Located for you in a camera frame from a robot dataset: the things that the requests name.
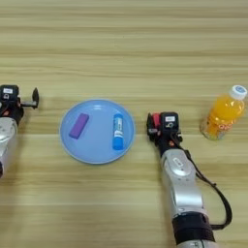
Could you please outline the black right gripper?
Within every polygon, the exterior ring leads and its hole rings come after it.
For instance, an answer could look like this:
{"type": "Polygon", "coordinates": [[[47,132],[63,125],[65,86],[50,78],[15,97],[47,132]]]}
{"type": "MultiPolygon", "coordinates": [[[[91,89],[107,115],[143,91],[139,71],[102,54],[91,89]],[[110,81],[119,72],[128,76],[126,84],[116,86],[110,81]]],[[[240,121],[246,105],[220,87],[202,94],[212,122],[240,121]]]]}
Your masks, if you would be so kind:
{"type": "Polygon", "coordinates": [[[166,130],[162,132],[154,128],[153,117],[151,114],[147,115],[146,130],[149,139],[159,149],[160,155],[163,155],[170,149],[180,149],[180,143],[183,141],[180,131],[166,130]]]}

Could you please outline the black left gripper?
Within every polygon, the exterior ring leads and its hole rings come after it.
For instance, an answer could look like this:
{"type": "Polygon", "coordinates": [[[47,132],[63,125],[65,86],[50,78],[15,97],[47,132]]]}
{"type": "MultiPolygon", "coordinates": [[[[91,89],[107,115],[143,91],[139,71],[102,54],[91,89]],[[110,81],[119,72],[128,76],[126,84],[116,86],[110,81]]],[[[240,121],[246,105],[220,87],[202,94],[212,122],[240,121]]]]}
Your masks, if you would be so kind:
{"type": "Polygon", "coordinates": [[[25,108],[38,108],[40,96],[37,87],[33,91],[32,100],[33,102],[21,102],[20,100],[17,100],[16,102],[2,102],[0,106],[0,117],[12,118],[16,124],[19,124],[24,115],[25,108]]]}

